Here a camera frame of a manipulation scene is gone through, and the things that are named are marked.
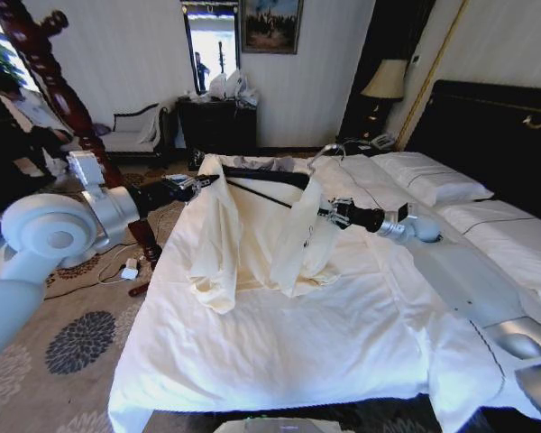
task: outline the wooden bed post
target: wooden bed post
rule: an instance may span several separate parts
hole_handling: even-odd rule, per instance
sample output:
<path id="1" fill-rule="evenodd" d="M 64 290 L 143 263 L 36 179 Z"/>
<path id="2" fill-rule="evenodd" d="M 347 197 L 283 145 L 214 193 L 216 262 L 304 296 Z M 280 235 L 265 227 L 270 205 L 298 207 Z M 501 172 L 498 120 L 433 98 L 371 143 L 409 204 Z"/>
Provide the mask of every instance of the wooden bed post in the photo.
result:
<path id="1" fill-rule="evenodd" d="M 121 172 L 110 162 L 102 141 L 94 132 L 87 108 L 62 77 L 60 64 L 52 55 L 52 45 L 48 38 L 68 27 L 66 15 L 61 11 L 54 11 L 41 24 L 37 24 L 20 0 L 0 0 L 0 24 L 10 43 L 25 57 L 30 68 L 42 78 L 52 106 L 74 131 L 80 147 L 91 151 L 98 158 L 104 168 L 106 186 L 113 188 L 123 185 Z M 151 226 L 147 221 L 137 221 L 130 224 L 129 228 L 154 269 L 162 250 L 156 243 Z"/>

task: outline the floor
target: floor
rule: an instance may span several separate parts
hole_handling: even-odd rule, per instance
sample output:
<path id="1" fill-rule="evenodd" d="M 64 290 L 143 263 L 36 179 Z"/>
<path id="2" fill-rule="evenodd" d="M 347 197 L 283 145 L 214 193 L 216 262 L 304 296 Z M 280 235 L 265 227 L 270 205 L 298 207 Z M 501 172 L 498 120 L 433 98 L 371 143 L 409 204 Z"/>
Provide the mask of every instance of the floor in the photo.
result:
<path id="1" fill-rule="evenodd" d="M 186 172 L 184 163 L 167 170 L 123 166 L 125 178 L 143 184 L 162 174 Z M 80 199 L 79 184 L 64 180 L 43 192 Z M 149 222 L 164 244 L 180 213 L 179 205 L 153 212 Z M 48 279 L 45 302 L 12 345 L 0 355 L 0 433 L 106 433 L 112 429 L 106 404 L 114 368 L 143 297 L 127 291 L 151 277 L 141 249 L 126 234 L 124 245 Z M 136 281 L 113 282 L 129 257 L 142 259 Z M 209 433 L 222 422 L 247 416 L 331 419 L 356 432 L 435 433 L 440 431 L 426 395 L 410 400 L 377 399 L 351 404 L 264 413 L 188 414 L 155 412 L 145 431 Z M 491 432 L 478 412 L 464 432 Z"/>

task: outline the charger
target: charger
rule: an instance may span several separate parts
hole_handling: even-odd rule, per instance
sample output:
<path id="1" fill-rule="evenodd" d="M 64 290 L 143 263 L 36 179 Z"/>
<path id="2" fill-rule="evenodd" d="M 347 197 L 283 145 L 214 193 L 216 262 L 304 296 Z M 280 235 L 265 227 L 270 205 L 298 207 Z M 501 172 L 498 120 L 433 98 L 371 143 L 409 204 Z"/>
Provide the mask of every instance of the charger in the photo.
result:
<path id="1" fill-rule="evenodd" d="M 138 261 L 136 259 L 126 259 L 124 269 L 120 274 L 121 277 L 127 280 L 134 280 L 138 275 Z"/>

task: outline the mirror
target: mirror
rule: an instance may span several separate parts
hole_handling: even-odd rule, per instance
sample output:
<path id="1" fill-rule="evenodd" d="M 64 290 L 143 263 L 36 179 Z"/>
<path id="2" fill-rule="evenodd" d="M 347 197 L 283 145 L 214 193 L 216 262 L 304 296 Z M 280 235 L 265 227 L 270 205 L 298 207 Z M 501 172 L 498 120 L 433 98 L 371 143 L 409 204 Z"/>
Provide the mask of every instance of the mirror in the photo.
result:
<path id="1" fill-rule="evenodd" d="M 238 0 L 181 3 L 195 88 L 201 95 L 218 74 L 228 77 L 240 67 Z"/>

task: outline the headboard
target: headboard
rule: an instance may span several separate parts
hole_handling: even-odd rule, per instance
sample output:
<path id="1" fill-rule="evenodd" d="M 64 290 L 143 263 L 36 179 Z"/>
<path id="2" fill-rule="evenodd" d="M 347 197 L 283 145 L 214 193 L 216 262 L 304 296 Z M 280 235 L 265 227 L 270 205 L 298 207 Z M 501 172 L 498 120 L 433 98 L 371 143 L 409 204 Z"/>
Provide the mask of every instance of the headboard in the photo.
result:
<path id="1" fill-rule="evenodd" d="M 541 88 L 439 80 L 405 150 L 541 218 Z"/>

